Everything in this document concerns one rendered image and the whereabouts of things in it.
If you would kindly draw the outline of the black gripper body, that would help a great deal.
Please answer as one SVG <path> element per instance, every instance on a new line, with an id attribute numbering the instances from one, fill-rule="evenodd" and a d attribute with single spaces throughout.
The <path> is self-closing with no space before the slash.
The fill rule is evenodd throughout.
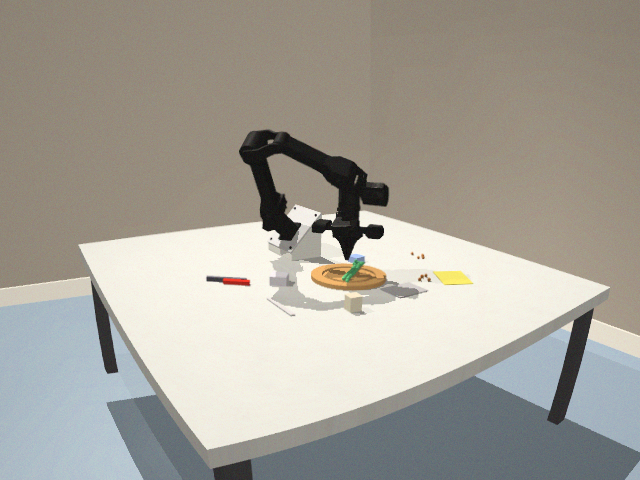
<path id="1" fill-rule="evenodd" d="M 354 212 L 355 217 L 360 220 L 359 204 L 342 204 L 338 202 L 337 211 L 341 212 L 342 216 L 349 216 L 349 212 Z M 326 230 L 331 230 L 332 220 L 318 219 L 312 224 L 313 233 L 323 233 Z M 363 234 L 369 239 L 380 239 L 384 235 L 384 227 L 382 225 L 370 224 L 367 227 L 360 226 L 358 232 L 352 232 L 351 237 L 361 237 Z"/>

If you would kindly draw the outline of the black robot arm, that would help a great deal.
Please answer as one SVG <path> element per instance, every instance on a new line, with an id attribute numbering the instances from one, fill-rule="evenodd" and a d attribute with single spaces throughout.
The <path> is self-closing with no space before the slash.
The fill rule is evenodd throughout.
<path id="1" fill-rule="evenodd" d="M 268 144 L 268 140 L 274 140 Z M 326 181 L 339 189 L 339 203 L 363 204 L 387 207 L 389 189 L 385 183 L 367 182 L 367 173 L 356 163 L 341 156 L 330 156 L 298 141 L 286 132 L 272 130 L 251 131 L 245 138 L 239 153 L 244 163 L 250 165 L 261 198 L 260 216 L 262 228 L 275 230 L 279 240 L 291 241 L 301 223 L 293 222 L 284 212 L 287 208 L 284 194 L 276 191 L 268 166 L 268 157 L 274 154 L 287 155 L 303 165 L 320 172 Z M 358 175 L 354 184 L 356 175 Z M 337 214 L 338 213 L 338 214 Z M 352 214 L 353 213 L 353 214 Z M 336 212 L 331 224 L 333 237 L 351 236 L 360 229 L 354 212 L 342 216 Z"/>

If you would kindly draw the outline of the orange round board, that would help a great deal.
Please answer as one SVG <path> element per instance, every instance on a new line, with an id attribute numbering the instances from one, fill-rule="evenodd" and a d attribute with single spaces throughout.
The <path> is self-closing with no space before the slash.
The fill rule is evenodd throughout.
<path id="1" fill-rule="evenodd" d="M 330 264 L 315 268 L 311 280 L 325 288 L 334 290 L 366 290 L 379 287 L 386 282 L 387 275 L 382 270 L 363 265 L 346 283 L 343 276 L 353 267 L 352 264 Z"/>

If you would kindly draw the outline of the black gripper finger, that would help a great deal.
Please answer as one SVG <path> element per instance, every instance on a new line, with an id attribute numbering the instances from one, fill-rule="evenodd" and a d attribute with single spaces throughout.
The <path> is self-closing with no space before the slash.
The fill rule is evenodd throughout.
<path id="1" fill-rule="evenodd" d="M 332 237 L 333 237 L 333 235 L 332 235 Z M 348 238 L 345 238 L 345 237 L 333 237 L 333 238 L 336 238 L 338 240 L 338 242 L 339 242 L 339 244 L 341 246 L 344 258 L 345 258 L 345 260 L 347 260 L 346 255 L 347 255 L 347 247 L 348 247 Z"/>
<path id="2" fill-rule="evenodd" d="M 361 237 L 351 237 L 351 236 L 348 237 L 348 247 L 347 247 L 347 255 L 346 255 L 347 261 L 349 260 L 352 254 L 352 251 L 354 249 L 356 242 L 360 240 L 363 236 L 364 234 Z"/>

